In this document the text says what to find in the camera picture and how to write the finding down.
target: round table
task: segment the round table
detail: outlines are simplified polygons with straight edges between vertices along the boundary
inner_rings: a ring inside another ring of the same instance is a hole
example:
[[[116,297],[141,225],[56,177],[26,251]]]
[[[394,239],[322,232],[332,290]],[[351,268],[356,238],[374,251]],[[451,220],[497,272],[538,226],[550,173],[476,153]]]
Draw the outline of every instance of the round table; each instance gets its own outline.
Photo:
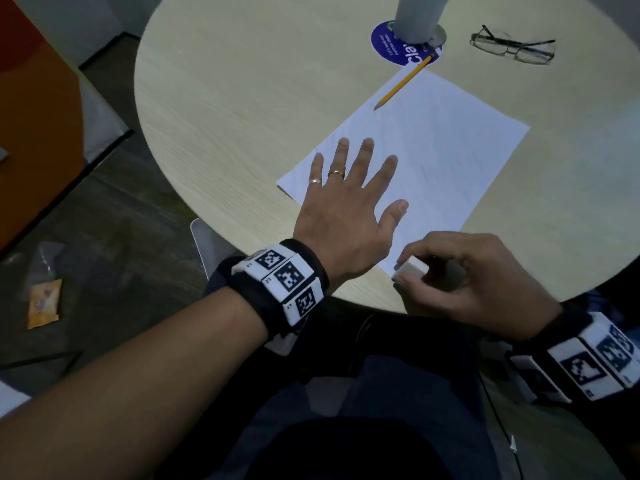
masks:
[[[136,62],[145,137],[176,192],[238,249],[291,236],[299,206],[277,179],[398,71],[369,42],[396,3],[164,0],[156,10]],[[640,250],[636,46],[587,0],[451,0],[440,23],[444,56],[428,70],[531,126],[463,230],[498,234],[561,300],[615,275]],[[556,38],[556,58],[533,66],[482,52],[469,44],[482,24]],[[377,267],[336,295],[404,312]]]

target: blue sticker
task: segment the blue sticker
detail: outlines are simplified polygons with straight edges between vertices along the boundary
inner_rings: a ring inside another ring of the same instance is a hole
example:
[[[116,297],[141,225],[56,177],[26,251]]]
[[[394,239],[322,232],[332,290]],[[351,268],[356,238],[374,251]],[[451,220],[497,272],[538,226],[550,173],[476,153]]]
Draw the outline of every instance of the blue sticker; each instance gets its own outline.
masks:
[[[429,64],[433,64],[440,57],[438,53],[442,53],[442,46],[436,51],[436,48],[426,43],[411,45],[396,39],[393,20],[380,23],[373,29],[371,44],[381,57],[400,66],[405,66],[409,62],[420,63],[429,55],[433,56]]]

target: eraser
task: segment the eraser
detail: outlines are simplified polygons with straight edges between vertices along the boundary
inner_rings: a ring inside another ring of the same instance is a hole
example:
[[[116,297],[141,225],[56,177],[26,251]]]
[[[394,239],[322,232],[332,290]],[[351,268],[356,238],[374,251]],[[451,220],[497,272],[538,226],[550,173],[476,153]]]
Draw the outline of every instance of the eraser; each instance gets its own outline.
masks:
[[[418,259],[417,257],[411,256],[403,263],[402,266],[400,266],[396,270],[394,275],[391,276],[391,279],[393,281],[396,281],[396,277],[400,273],[409,274],[410,276],[415,276],[416,278],[420,279],[425,274],[427,274],[428,270],[429,266],[427,264],[420,261],[420,259]]]

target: pencil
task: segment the pencil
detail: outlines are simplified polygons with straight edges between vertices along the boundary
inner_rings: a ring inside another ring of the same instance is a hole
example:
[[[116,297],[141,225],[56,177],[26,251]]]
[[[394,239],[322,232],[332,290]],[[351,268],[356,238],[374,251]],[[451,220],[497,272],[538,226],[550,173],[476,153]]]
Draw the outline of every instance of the pencil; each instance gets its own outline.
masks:
[[[415,77],[415,75],[418,74],[418,72],[420,72],[422,69],[427,67],[427,64],[431,62],[432,58],[433,58],[433,55],[430,55],[425,60],[420,62],[418,65],[416,65],[416,67],[411,72],[409,72],[409,74],[407,74],[407,76],[403,80],[398,82],[395,88],[391,89],[385,97],[380,99],[378,104],[376,104],[375,108],[373,108],[373,111],[384,106],[387,103],[387,101],[389,101],[389,99],[395,96],[400,89],[404,88],[406,86],[406,83],[412,80]]]

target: eyeglasses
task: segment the eyeglasses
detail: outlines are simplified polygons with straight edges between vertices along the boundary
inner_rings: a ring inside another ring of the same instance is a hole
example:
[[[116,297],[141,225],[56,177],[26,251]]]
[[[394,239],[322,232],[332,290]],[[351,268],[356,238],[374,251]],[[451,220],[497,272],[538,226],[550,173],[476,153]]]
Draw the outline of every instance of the eyeglasses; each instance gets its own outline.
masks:
[[[493,55],[513,55],[525,64],[545,65],[556,55],[556,40],[541,42],[516,42],[505,32],[492,33],[486,25],[482,30],[471,35],[469,43],[474,47]]]

